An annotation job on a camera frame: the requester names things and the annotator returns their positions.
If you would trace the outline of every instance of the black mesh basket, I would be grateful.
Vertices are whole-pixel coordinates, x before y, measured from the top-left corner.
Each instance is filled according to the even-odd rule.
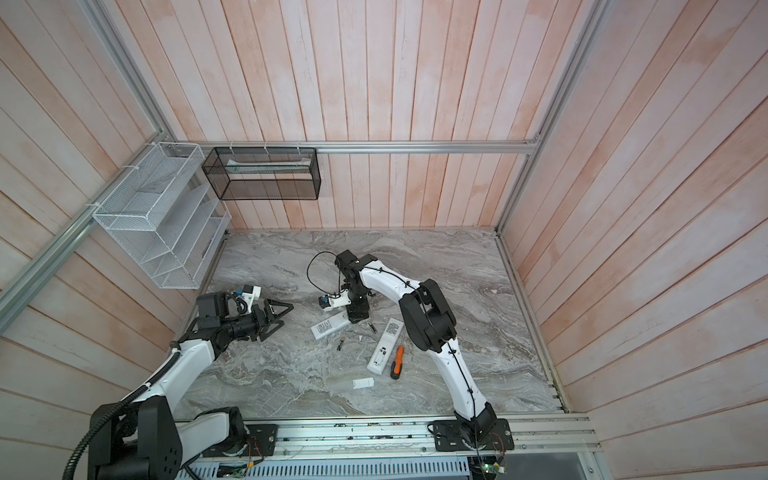
[[[203,172],[221,200],[317,200],[314,148],[215,147]]]

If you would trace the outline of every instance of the wooden wall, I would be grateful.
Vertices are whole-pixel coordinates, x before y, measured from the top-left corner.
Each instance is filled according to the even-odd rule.
[[[0,289],[154,134],[77,0],[0,2]],[[4,476],[60,476],[192,295],[154,287],[103,230],[86,239],[0,338]]]
[[[616,478],[768,475],[767,22],[616,2],[504,232]]]
[[[190,141],[521,140],[594,0],[103,0]],[[319,201],[236,228],[496,225],[523,158],[321,155]]]

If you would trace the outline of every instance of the orange screwdriver handle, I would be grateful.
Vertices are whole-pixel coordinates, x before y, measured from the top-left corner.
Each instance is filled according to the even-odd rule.
[[[405,349],[402,348],[402,345],[397,347],[397,355],[395,356],[395,359],[392,361],[392,371],[389,373],[389,376],[397,380],[400,378],[400,372],[402,371],[402,353],[405,351]]]

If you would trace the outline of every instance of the gray marble countertop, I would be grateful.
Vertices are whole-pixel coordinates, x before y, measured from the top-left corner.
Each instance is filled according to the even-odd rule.
[[[322,293],[307,281],[306,266],[321,250],[346,249],[358,257],[372,253],[403,275],[432,278],[440,285],[456,316],[465,360],[496,412],[557,408],[491,231],[301,230],[229,237],[208,290],[252,283],[262,287],[262,299],[291,302],[295,308],[266,342],[230,344],[195,380],[174,416],[191,419],[222,406],[240,407],[247,419],[451,415],[451,397],[437,367],[405,330],[400,336],[405,347],[400,379],[366,369],[388,319],[402,319],[397,304],[384,296],[371,299],[369,321],[314,339],[310,327],[336,311],[318,307]],[[320,255],[310,276],[319,287],[337,291],[333,256]],[[342,337],[346,340],[337,351]],[[354,379],[370,376],[373,387],[353,389]]]

